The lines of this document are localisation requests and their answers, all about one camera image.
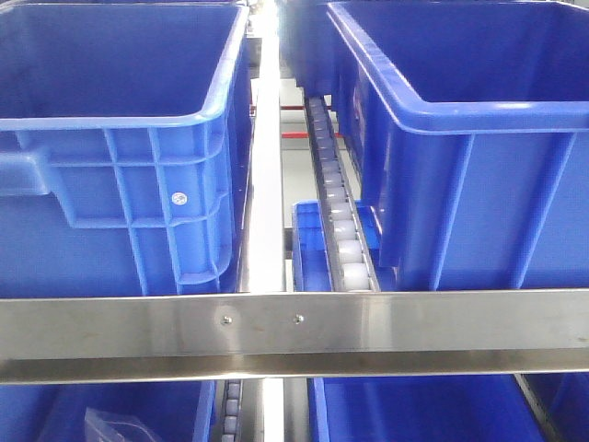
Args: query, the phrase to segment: blue plastic bin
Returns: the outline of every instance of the blue plastic bin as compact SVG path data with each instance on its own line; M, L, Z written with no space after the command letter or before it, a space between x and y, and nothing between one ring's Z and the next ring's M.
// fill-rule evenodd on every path
M207 442L214 382L0 387L0 440L80 442L87 408L138 418L164 442Z
M334 103L401 290L589 285L589 11L330 4Z
M0 7L0 294L234 290L241 6Z
M281 54L296 84L309 96L333 90L334 30L325 0L282 0L279 7Z
M315 442L544 441L514 378L309 380Z

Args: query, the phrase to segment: stainless steel rail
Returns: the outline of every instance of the stainless steel rail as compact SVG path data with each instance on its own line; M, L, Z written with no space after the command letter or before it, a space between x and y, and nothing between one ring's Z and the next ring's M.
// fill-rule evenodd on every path
M0 300L3 382L582 370L589 289Z

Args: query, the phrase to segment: crate handle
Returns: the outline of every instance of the crate handle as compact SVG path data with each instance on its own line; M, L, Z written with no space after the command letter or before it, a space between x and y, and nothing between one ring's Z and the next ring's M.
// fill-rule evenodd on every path
M51 191L43 149L0 151L0 196L46 195Z

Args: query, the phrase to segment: crate rim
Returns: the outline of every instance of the crate rim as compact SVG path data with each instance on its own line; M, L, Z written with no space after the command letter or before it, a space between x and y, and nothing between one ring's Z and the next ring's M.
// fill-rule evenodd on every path
M589 131L589 101L425 101L348 13L346 6L353 4L354 2L329 3L329 18L370 82L382 94L387 112L403 130L415 134ZM480 2L452 2L452 5L455 4L479 5ZM589 15L589 11L581 7L555 1L501 1L493 4L573 7ZM546 125L542 118L535 118L547 115L551 117L553 124Z

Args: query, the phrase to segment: metal rail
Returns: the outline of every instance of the metal rail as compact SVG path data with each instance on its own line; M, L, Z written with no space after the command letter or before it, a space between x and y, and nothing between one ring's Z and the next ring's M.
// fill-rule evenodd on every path
M589 289L0 300L0 379L589 370Z

